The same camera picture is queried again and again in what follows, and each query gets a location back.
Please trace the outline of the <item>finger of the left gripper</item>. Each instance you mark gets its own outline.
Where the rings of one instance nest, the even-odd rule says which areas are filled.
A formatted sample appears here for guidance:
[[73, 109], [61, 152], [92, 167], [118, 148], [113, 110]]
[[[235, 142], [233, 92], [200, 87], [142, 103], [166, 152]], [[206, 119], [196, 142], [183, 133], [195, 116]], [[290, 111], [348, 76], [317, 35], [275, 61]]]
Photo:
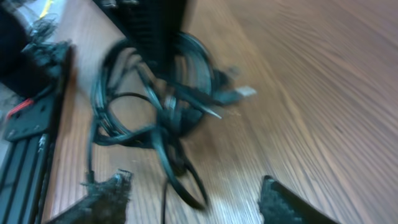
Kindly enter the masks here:
[[126, 48], [134, 48], [157, 78], [174, 77], [177, 40], [182, 30], [188, 0], [94, 0], [124, 34], [106, 57], [115, 62]]

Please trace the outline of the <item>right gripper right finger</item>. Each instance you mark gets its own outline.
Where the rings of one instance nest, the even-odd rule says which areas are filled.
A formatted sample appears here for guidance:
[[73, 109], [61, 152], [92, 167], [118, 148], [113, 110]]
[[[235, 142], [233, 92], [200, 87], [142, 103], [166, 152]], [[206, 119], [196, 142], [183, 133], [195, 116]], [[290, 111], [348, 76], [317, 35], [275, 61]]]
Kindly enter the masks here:
[[337, 224], [271, 175], [262, 178], [257, 204], [265, 224]]

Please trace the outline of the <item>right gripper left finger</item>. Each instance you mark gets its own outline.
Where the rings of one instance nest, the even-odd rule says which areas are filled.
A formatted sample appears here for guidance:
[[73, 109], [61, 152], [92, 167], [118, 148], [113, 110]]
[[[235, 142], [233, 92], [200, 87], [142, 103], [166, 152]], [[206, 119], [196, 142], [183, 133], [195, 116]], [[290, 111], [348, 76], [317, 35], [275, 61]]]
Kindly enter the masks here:
[[85, 183], [88, 194], [46, 224], [124, 224], [133, 173], [119, 169], [104, 182]]

